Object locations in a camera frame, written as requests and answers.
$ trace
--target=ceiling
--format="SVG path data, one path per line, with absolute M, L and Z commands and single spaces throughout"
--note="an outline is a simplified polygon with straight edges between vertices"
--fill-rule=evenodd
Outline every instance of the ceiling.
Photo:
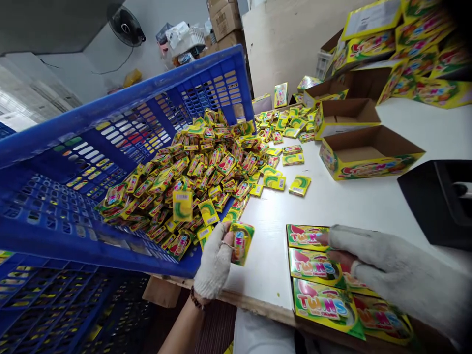
M 1 0 L 0 55 L 80 52 L 106 25 L 113 2 L 124 0 Z

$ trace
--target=bracelet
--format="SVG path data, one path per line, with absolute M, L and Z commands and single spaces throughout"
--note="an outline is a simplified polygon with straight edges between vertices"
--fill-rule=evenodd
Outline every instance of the bracelet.
M 195 299 L 195 289 L 193 288 L 193 285 L 192 285 L 192 288 L 190 289 L 190 298 L 192 299 L 196 308 L 198 308 L 201 311 L 204 310 L 205 307 L 202 304 L 200 304 L 197 299 Z

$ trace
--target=gloved hand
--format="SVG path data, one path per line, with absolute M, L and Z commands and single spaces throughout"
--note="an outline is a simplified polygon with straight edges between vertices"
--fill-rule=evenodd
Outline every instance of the gloved hand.
M 203 299 L 216 298 L 228 278 L 234 236 L 233 232 L 227 233 L 230 225 L 231 222 L 218 223 L 203 248 L 193 284 L 195 292 Z
M 405 313 L 462 341 L 471 319 L 471 278 L 394 235 L 335 225 L 319 241 L 329 256 Z

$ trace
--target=fan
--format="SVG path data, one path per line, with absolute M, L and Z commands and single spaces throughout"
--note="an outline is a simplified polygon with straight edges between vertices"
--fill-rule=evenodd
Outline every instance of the fan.
M 138 20 L 123 5 L 116 3 L 108 5 L 107 20 L 113 33 L 127 46 L 139 47 L 146 41 Z

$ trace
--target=wooden board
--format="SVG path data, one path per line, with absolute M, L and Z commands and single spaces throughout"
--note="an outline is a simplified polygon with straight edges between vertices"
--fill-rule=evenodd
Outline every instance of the wooden board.
M 289 82 L 289 99 L 304 75 L 314 75 L 321 46 L 347 14 L 373 0 L 267 0 L 242 17 L 254 96 L 274 95 Z

